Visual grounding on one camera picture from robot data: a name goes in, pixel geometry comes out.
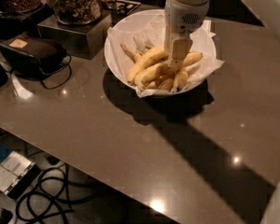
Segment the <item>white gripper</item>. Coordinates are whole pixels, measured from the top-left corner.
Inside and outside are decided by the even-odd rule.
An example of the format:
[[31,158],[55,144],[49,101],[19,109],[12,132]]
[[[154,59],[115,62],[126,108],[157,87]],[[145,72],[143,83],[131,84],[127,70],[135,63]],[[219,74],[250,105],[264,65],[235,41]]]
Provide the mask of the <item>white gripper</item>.
[[166,0],[165,50],[169,65],[178,67],[192,46],[190,34],[199,29],[209,8],[209,0]]

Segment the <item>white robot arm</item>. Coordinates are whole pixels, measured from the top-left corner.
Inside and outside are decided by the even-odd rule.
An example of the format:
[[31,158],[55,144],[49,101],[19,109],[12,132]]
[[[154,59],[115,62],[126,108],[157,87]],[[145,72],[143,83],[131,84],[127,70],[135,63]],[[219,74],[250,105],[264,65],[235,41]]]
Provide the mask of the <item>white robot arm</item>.
[[[241,0],[280,41],[280,0]],[[198,30],[209,9],[210,0],[166,0],[164,48],[169,65],[178,67],[191,46],[190,34]]]

